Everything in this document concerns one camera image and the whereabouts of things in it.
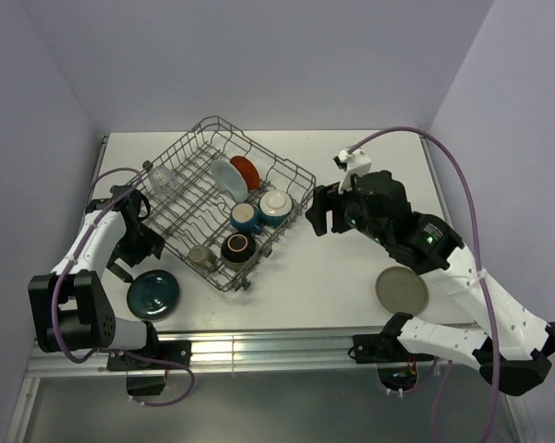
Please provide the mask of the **orange small plate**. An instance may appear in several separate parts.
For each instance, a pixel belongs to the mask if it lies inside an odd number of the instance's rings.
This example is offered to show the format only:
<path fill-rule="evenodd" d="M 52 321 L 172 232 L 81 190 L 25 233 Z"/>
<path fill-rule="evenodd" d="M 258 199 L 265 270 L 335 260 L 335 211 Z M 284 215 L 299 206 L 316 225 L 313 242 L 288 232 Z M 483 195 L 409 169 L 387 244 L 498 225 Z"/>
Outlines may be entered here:
<path fill-rule="evenodd" d="M 247 184 L 248 190 L 259 188 L 259 171 L 248 158 L 244 156 L 234 156 L 230 159 L 230 163 L 240 172 Z"/>

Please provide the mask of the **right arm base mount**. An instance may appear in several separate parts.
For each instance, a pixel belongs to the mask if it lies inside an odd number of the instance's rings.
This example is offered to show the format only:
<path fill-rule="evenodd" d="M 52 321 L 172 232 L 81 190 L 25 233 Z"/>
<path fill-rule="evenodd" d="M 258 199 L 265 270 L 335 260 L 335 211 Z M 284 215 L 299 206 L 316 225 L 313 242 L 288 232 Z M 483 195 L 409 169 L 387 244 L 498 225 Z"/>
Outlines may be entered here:
<path fill-rule="evenodd" d="M 358 365 L 432 362 L 434 356 L 426 353 L 410 353 L 396 339 L 382 333 L 357 334 L 347 356 Z"/>

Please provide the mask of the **grey ceramic cup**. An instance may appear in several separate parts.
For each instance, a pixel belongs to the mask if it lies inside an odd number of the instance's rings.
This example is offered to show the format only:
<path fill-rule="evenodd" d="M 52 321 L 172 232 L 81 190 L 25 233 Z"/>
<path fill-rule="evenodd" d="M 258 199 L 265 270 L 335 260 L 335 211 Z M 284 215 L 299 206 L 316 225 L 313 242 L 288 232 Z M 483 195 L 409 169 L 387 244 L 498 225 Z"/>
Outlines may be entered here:
<path fill-rule="evenodd" d="M 195 245 L 190 248 L 187 255 L 191 264 L 206 271 L 217 270 L 217 257 L 213 251 L 205 245 Z"/>

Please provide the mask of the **clear plastic cup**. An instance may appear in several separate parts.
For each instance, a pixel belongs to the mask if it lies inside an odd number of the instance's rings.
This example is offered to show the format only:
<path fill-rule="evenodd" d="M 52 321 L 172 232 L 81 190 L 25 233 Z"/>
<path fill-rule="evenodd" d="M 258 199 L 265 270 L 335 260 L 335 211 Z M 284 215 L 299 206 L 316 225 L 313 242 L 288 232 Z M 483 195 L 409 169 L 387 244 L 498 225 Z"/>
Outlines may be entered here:
<path fill-rule="evenodd" d="M 149 171 L 149 180 L 157 197 L 171 196 L 180 189 L 174 173 L 166 166 L 155 166 Z"/>

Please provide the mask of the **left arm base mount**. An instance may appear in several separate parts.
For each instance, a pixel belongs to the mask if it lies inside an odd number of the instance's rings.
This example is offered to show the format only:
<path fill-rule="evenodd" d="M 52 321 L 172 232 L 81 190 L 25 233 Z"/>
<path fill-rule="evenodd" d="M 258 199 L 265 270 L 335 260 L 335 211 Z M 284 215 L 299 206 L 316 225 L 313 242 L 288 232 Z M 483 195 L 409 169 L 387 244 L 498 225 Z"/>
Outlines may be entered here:
<path fill-rule="evenodd" d="M 126 391 L 132 399 L 154 403 L 150 397 L 159 396 L 168 384 L 172 370 L 185 371 L 189 377 L 182 401 L 195 388 L 195 376 L 190 369 L 192 342 L 187 340 L 162 341 L 154 354 L 146 351 L 109 352 L 106 371 L 126 375 Z"/>

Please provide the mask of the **dark blue mug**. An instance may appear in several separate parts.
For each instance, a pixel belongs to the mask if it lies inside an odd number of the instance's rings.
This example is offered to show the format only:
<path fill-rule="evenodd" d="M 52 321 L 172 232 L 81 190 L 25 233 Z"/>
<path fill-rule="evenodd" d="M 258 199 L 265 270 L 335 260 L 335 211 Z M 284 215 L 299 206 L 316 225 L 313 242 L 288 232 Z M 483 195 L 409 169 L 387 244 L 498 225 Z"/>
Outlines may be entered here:
<path fill-rule="evenodd" d="M 238 203 L 232 208 L 230 224 L 240 233 L 262 233 L 259 210 L 247 202 Z"/>

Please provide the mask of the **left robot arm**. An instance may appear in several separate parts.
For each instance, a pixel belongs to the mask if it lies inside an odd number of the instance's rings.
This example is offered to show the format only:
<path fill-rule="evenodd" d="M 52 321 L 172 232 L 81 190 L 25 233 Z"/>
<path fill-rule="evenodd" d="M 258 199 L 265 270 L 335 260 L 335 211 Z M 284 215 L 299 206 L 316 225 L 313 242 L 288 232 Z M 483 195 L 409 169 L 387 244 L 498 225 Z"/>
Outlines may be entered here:
<path fill-rule="evenodd" d="M 145 320 L 118 318 L 103 288 L 109 269 L 119 279 L 131 277 L 117 263 L 135 267 L 160 257 L 165 241 L 145 224 L 148 199 L 133 186 L 113 186 L 109 198 L 89 202 L 83 225 L 65 257 L 28 285 L 36 340 L 45 353 L 63 353 L 79 362 L 78 350 L 94 353 L 128 351 L 140 368 L 151 368 L 162 356 L 157 332 Z"/>

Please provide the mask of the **dark teal ceramic plate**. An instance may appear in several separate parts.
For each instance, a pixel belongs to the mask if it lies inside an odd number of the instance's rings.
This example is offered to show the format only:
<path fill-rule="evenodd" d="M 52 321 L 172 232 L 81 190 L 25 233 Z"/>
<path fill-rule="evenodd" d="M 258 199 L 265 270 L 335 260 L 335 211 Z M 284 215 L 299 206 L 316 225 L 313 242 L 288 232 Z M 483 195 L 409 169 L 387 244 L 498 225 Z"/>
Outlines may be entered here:
<path fill-rule="evenodd" d="M 170 316 L 181 301 L 178 279 L 170 272 L 154 269 L 140 274 L 127 289 L 127 307 L 143 320 L 159 321 Z"/>

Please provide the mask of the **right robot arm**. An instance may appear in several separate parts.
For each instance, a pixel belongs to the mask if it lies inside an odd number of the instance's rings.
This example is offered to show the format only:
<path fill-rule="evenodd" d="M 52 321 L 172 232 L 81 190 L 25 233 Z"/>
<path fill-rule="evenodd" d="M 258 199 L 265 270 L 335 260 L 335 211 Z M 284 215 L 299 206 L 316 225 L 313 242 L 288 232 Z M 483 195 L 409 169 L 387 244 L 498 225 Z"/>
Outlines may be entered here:
<path fill-rule="evenodd" d="M 395 262 L 447 295 L 477 323 L 458 329 L 397 313 L 372 335 L 354 338 L 359 364 L 436 356 L 475 369 L 500 392 L 521 396 L 544 382 L 555 353 L 555 321 L 517 302 L 476 259 L 443 219 L 412 210 L 404 185 L 388 171 L 352 175 L 350 186 L 317 186 L 306 217 L 314 232 L 357 230 Z"/>

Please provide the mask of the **teal and white bowl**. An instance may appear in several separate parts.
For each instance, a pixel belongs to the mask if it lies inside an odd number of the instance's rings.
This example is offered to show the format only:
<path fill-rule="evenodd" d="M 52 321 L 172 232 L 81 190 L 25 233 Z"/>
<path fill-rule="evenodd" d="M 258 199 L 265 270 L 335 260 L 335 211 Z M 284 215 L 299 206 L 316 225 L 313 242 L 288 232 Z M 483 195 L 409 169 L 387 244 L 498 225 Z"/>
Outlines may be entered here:
<path fill-rule="evenodd" d="M 293 206 L 293 200 L 286 192 L 270 190 L 259 201 L 259 214 L 266 225 L 278 227 L 288 217 Z"/>

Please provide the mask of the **brown patterned bowl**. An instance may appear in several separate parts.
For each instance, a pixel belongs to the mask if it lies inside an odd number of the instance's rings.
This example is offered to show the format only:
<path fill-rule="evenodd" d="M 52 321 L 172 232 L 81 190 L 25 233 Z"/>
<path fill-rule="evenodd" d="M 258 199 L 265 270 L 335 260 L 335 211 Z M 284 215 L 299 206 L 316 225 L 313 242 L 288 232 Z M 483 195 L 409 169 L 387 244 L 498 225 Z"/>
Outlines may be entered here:
<path fill-rule="evenodd" d="M 242 269 L 255 255 L 257 242 L 247 233 L 231 233 L 221 246 L 221 260 L 232 270 Z"/>

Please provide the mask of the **grey ceramic plate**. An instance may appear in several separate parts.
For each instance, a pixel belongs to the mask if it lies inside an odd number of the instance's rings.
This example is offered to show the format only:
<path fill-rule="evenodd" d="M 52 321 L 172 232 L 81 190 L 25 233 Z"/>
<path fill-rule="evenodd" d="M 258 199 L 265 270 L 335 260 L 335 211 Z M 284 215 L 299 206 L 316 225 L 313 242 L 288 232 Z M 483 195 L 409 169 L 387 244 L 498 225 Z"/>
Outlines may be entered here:
<path fill-rule="evenodd" d="M 408 268 L 389 267 L 375 281 L 375 294 L 389 313 L 421 314 L 428 306 L 429 290 L 424 280 Z"/>

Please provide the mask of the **light blue glass plate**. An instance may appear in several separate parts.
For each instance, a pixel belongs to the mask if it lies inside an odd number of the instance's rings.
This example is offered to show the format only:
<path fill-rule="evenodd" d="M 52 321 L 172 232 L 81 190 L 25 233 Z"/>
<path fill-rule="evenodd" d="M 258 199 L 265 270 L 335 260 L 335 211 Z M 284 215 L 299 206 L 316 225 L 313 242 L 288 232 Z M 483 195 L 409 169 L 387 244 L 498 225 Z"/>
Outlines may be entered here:
<path fill-rule="evenodd" d="M 229 194 L 236 203 L 247 200 L 247 183 L 230 162 L 215 160 L 211 163 L 210 169 L 215 184 L 222 192 Z"/>

